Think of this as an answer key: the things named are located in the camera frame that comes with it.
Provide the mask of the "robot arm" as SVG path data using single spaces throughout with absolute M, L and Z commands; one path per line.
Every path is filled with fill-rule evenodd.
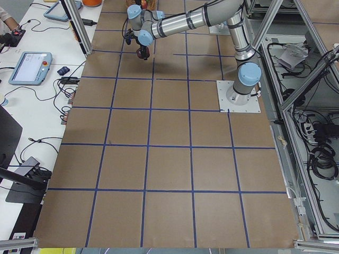
M 140 46 L 137 55 L 140 59 L 149 58 L 148 47 L 156 39 L 195 30 L 206 26 L 210 34 L 229 35 L 235 49 L 237 78 L 226 92 L 228 102 L 244 106 L 255 96 L 252 92 L 259 84 L 261 68 L 252 58 L 256 54 L 248 38 L 242 1 L 211 1 L 193 10 L 166 16 L 162 11 L 143 9 L 138 4 L 127 8 L 127 21 L 131 28 L 123 34 L 126 44 L 132 40 Z

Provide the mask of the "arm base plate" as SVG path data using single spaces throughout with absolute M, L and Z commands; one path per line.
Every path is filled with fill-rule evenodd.
M 260 88 L 253 87 L 248 95 L 237 94 L 233 88 L 233 80 L 218 80 L 217 94 L 219 111 L 224 113 L 261 113 L 258 98 Z

